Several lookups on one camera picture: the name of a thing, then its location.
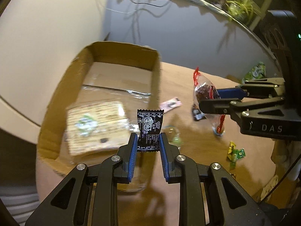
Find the large snickers bar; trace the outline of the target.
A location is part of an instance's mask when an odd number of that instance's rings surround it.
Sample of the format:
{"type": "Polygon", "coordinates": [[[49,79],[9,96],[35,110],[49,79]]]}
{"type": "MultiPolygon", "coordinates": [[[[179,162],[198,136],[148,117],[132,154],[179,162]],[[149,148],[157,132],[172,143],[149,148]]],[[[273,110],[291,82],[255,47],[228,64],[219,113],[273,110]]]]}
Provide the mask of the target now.
{"type": "Polygon", "coordinates": [[[204,113],[198,109],[198,106],[196,104],[192,105],[191,111],[192,111],[192,117],[194,121],[200,121],[202,119],[206,119],[204,113]]]}

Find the tan table cloth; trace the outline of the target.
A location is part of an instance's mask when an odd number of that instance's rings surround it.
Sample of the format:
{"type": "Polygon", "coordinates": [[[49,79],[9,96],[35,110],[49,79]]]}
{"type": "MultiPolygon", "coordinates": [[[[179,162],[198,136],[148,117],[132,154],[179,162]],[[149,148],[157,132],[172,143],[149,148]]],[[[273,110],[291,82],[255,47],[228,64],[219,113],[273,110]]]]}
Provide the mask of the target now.
{"type": "MultiPolygon", "coordinates": [[[[224,121],[225,131],[215,136],[211,123],[194,121],[191,115],[193,70],[169,63],[161,64],[160,101],[178,97],[182,105],[164,116],[165,125],[175,126],[182,140],[181,153],[199,164],[213,162],[229,168],[227,150],[233,141],[246,152],[246,157],[236,164],[238,183],[256,198],[259,190],[274,176],[275,165],[271,161],[274,142],[269,138],[243,135],[239,126],[230,118],[224,121]]],[[[178,184],[166,183],[160,158],[156,158],[153,176],[148,186],[134,195],[119,195],[118,219],[120,225],[178,225],[178,184]]]]}

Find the clear jelly cup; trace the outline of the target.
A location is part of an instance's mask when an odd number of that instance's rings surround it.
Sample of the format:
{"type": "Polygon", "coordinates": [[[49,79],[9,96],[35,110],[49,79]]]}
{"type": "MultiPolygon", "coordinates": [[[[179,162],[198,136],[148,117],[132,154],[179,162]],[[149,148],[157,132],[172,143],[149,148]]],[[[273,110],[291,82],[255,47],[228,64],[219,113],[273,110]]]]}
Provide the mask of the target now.
{"type": "Polygon", "coordinates": [[[175,145],[178,149],[182,146],[182,140],[180,138],[180,131],[177,127],[173,125],[164,126],[162,133],[165,133],[169,144],[175,145]]]}

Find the clear red dates bag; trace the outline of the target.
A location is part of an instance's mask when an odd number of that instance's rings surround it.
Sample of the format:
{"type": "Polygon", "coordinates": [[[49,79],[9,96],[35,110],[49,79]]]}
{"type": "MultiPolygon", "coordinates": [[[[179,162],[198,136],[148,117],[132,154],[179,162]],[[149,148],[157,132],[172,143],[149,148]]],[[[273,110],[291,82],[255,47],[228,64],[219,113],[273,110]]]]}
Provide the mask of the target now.
{"type": "Polygon", "coordinates": [[[214,84],[205,77],[197,66],[193,73],[193,103],[198,108],[202,117],[210,121],[212,130],[216,136],[222,136],[224,133],[225,114],[207,114],[201,111],[199,104],[201,101],[220,99],[220,95],[214,84]]]}

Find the brown cardboard box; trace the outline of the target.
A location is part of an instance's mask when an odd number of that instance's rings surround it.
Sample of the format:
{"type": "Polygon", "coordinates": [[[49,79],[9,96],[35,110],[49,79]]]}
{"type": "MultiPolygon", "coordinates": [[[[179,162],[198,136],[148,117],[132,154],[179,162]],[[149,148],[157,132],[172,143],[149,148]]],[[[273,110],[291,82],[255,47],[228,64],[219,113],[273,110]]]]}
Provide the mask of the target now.
{"type": "Polygon", "coordinates": [[[40,129],[38,157],[52,170],[68,174],[78,163],[94,165],[116,150],[73,157],[66,141],[67,110],[87,102],[120,100],[138,132],[137,110],[159,107],[160,55],[149,47],[95,42],[83,48],[56,87],[40,129]]]}

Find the green potted plant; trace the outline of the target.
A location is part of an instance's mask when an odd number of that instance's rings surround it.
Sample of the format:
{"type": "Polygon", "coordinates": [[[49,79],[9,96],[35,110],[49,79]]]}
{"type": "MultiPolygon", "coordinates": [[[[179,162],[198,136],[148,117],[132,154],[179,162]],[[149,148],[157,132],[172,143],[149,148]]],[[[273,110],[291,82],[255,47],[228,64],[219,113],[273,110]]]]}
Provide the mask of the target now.
{"type": "Polygon", "coordinates": [[[253,0],[220,0],[222,6],[231,16],[230,20],[249,25],[255,16],[261,16],[261,11],[253,0]]]}

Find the yellow candy packet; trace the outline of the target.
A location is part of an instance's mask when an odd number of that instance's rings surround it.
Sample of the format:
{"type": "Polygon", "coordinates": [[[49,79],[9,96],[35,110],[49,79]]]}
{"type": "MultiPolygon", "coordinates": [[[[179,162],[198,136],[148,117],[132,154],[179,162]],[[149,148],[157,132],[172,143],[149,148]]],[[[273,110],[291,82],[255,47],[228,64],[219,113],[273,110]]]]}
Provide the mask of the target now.
{"type": "Polygon", "coordinates": [[[236,149],[236,144],[231,141],[229,143],[229,147],[228,147],[228,151],[227,151],[227,158],[232,161],[232,155],[233,155],[233,151],[236,149]]]}

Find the green printed carton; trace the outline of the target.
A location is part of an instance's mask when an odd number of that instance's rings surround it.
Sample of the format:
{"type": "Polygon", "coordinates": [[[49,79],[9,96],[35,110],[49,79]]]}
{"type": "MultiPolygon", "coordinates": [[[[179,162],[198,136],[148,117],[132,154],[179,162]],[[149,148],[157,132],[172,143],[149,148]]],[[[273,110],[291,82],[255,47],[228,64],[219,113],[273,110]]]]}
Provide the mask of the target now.
{"type": "Polygon", "coordinates": [[[266,78],[266,66],[263,62],[255,65],[242,79],[242,83],[266,78]]]}

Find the beige cracker package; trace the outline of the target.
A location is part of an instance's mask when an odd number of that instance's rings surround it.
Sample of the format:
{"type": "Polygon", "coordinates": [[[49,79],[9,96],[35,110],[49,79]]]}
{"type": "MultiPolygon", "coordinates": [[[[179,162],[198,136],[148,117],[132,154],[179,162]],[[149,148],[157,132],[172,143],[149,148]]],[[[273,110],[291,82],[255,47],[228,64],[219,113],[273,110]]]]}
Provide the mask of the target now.
{"type": "Polygon", "coordinates": [[[120,100],[87,102],[67,110],[66,141],[73,157],[116,150],[128,143],[131,123],[120,100]]]}

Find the green candy packet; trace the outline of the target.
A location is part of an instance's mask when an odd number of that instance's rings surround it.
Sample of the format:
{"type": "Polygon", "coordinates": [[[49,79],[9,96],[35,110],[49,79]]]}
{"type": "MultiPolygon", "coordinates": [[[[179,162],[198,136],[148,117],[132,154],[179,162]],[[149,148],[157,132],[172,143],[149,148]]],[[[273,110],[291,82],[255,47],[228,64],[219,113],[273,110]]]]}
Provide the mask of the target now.
{"type": "Polygon", "coordinates": [[[235,169],[237,161],[244,158],[245,156],[246,154],[243,148],[240,150],[232,149],[230,154],[228,154],[228,158],[230,160],[230,169],[235,169]]]}

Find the black small snack packet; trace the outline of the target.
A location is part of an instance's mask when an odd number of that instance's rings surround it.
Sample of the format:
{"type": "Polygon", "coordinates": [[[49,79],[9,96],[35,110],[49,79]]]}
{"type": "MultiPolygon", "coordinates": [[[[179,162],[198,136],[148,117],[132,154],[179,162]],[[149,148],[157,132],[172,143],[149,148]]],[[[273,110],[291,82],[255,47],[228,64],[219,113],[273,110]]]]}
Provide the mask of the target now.
{"type": "Polygon", "coordinates": [[[156,152],[159,150],[159,135],[163,123],[164,110],[137,110],[139,152],[156,152]]]}

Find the pink candy wrapper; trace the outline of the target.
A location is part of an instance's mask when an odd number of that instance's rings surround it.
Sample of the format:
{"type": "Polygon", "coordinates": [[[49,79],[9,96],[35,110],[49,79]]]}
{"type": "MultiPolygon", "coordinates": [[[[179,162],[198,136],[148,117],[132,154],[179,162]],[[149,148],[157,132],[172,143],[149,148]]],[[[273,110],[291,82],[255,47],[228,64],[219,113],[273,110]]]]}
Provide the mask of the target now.
{"type": "Polygon", "coordinates": [[[169,99],[165,102],[162,102],[159,106],[160,110],[163,110],[164,113],[167,113],[175,108],[178,108],[182,105],[182,102],[179,98],[174,97],[172,99],[169,99]]]}

